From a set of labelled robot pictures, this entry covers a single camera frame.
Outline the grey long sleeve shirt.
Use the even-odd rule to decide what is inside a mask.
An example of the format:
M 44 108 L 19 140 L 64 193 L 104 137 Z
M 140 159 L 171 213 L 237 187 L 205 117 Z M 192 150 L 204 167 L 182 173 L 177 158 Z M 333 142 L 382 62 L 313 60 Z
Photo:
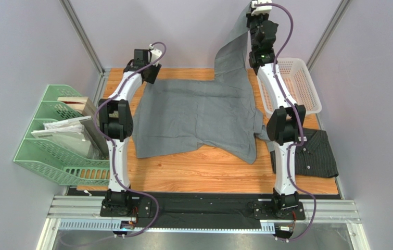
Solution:
M 138 158 L 209 145 L 248 164 L 255 162 L 256 139 L 268 137 L 246 70 L 247 11 L 238 16 L 218 50 L 212 80 L 163 79 L 146 85 L 133 118 Z

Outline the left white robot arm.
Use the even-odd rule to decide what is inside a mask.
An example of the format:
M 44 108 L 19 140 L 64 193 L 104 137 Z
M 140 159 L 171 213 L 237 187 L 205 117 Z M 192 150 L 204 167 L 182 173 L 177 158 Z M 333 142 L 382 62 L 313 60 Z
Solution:
M 103 200 L 106 210 L 124 213 L 132 210 L 127 160 L 128 142 L 134 128 L 130 101 L 143 82 L 154 83 L 161 68 L 161 57 L 162 51 L 153 44 L 147 49 L 135 49 L 118 87 L 107 99 L 99 101 L 99 129 L 107 141 L 110 156 L 110 181 Z

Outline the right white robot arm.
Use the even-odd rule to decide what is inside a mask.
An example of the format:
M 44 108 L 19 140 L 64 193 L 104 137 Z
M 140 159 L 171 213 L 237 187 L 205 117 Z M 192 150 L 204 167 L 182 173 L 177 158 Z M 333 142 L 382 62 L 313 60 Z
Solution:
M 276 183 L 273 191 L 277 210 L 298 207 L 299 193 L 294 179 L 296 145 L 303 139 L 302 124 L 306 114 L 297 105 L 284 84 L 273 44 L 278 25 L 268 20 L 267 14 L 246 13 L 251 38 L 249 63 L 272 102 L 273 113 L 266 130 L 274 146 Z

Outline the white plastic basket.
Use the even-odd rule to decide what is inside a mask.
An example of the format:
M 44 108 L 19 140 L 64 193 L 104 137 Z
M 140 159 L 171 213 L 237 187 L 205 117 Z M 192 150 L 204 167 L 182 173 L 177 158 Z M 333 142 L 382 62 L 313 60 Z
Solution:
M 298 105 L 304 105 L 307 115 L 318 114 L 322 110 L 322 104 L 305 62 L 300 58 L 281 58 L 276 68 L 280 73 L 280 81 L 286 85 L 287 95 L 291 96 Z M 263 74 L 256 76 L 267 118 L 270 118 L 273 113 L 272 105 L 275 97 L 269 91 L 279 90 L 276 81 L 264 80 L 265 75 L 273 76 L 272 70 L 272 67 L 267 67 Z

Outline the papers in file rack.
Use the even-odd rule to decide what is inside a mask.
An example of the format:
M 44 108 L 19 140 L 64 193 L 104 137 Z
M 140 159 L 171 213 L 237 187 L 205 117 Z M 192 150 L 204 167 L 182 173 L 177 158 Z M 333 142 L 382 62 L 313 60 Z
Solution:
M 104 160 L 109 156 L 105 139 L 94 126 L 92 116 L 44 122 L 43 129 L 31 131 L 36 139 L 49 140 L 81 157 Z

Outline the green plastic file rack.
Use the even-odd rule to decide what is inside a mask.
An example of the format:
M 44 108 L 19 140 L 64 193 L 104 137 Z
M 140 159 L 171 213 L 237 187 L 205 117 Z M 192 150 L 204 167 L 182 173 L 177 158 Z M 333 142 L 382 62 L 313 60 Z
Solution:
M 87 159 L 54 142 L 31 135 L 32 131 L 42 129 L 46 122 L 79 117 L 77 111 L 57 99 L 80 96 L 78 91 L 68 85 L 50 84 L 46 88 L 13 158 L 14 163 L 59 185 L 109 184 L 110 170 L 107 160 Z

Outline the dark striped folded shirt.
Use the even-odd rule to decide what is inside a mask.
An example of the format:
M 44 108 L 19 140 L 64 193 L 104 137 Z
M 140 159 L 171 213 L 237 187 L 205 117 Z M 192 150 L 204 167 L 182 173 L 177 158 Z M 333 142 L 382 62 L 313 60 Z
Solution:
M 337 163 L 324 130 L 303 128 L 306 137 L 302 147 L 296 147 L 295 170 L 292 175 L 334 178 L 339 175 Z

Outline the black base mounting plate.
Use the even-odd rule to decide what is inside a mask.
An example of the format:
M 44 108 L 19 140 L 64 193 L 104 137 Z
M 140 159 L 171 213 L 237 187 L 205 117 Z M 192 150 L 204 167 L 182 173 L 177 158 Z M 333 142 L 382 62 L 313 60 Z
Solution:
M 122 223 L 165 229 L 258 229 L 262 220 L 292 223 L 306 219 L 302 203 L 293 210 L 277 210 L 272 194 L 147 193 L 132 194 L 132 210 L 106 210 L 100 216 Z

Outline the aluminium front frame rail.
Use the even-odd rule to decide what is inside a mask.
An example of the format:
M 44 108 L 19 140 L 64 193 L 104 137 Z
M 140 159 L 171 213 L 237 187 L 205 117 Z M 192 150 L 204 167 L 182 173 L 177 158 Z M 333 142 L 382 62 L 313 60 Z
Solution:
M 38 249 L 369 249 L 355 202 L 300 197 L 277 216 L 271 194 L 134 194 L 115 212 L 104 195 L 56 195 Z

